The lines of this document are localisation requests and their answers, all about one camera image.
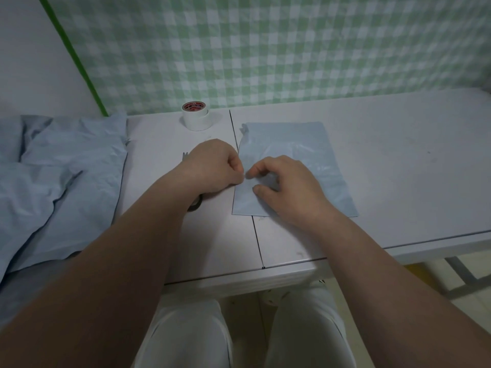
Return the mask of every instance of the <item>white tabletop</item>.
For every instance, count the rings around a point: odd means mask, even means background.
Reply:
[[[179,164],[183,152],[212,138],[235,147],[229,111],[215,110],[211,114],[216,123],[203,131],[186,129],[177,112],[129,119],[130,142],[118,215],[156,179]],[[261,269],[252,218],[231,214],[233,197],[234,189],[228,188],[205,198],[197,211],[186,215],[167,283]]]
[[[491,96],[478,89],[232,108],[246,122],[324,124],[359,216],[382,247],[491,230]],[[324,257],[271,217],[254,217],[264,266]]]

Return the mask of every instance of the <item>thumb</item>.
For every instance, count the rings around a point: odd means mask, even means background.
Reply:
[[[269,187],[265,185],[255,185],[252,188],[252,191],[260,197],[262,200],[266,202],[271,208],[275,209],[276,206],[276,199],[278,198],[278,192],[270,189]]]
[[[237,171],[235,171],[233,169],[230,169],[230,171],[229,171],[229,179],[230,179],[230,184],[232,184],[232,185],[239,185],[244,180],[244,174],[241,173],[241,172],[237,172]]]

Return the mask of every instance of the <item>green stripe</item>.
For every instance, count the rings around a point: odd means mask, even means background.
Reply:
[[[73,62],[75,63],[75,66],[77,66],[80,74],[82,75],[83,79],[85,80],[87,86],[89,87],[90,92],[92,93],[92,96],[95,99],[95,102],[99,106],[99,109],[101,110],[101,113],[104,116],[109,116],[107,114],[106,109],[104,108],[104,105],[102,104],[101,98],[97,94],[94,84],[92,84],[92,81],[90,81],[89,75],[87,74],[87,71],[85,68],[83,68],[82,62],[80,61],[79,56],[75,52],[75,49],[73,49],[72,44],[70,43],[70,40],[68,39],[68,36],[66,35],[65,30],[61,26],[58,18],[54,14],[54,11],[48,2],[48,0],[39,0],[41,5],[43,6],[44,10],[46,11],[46,14],[51,20],[51,23],[53,23],[54,28],[58,32],[58,35],[61,37],[61,40],[63,41],[63,44],[65,45],[66,50],[68,51],[68,54],[70,54],[71,58],[73,59]]]

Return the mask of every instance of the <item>tape roll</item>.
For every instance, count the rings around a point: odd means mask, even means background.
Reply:
[[[212,117],[206,108],[205,102],[194,100],[182,106],[184,125],[189,130],[199,131],[208,129],[213,125]]]

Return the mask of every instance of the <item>pant leg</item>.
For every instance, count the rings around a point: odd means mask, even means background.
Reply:
[[[355,368],[344,323],[323,285],[291,290],[273,321],[265,368]]]
[[[232,341],[216,300],[161,309],[135,368],[230,368]]]

